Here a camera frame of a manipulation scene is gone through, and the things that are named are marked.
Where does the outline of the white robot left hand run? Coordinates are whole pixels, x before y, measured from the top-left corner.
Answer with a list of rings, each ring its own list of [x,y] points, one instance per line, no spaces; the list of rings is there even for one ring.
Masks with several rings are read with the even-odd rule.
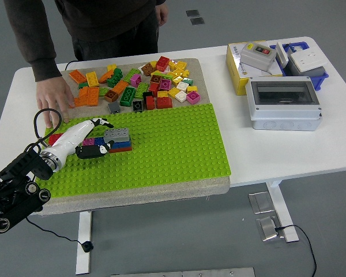
[[[59,171],[66,162],[66,158],[76,152],[76,147],[83,142],[94,127],[104,125],[114,126],[104,118],[92,118],[78,123],[64,132],[52,145],[41,151],[40,157],[47,162],[53,172]]]

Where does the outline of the person's right hand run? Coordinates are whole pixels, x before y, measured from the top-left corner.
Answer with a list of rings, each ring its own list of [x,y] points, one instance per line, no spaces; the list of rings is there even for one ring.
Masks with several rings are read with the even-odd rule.
[[[74,96],[63,77],[54,77],[36,83],[36,100],[39,110],[51,108],[69,122],[69,108],[74,107]]]

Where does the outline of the person's left hand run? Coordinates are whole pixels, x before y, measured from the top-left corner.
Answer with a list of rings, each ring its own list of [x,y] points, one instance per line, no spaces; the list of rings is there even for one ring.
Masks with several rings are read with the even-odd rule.
[[[155,6],[158,25],[161,27],[168,21],[168,6],[165,3]]]

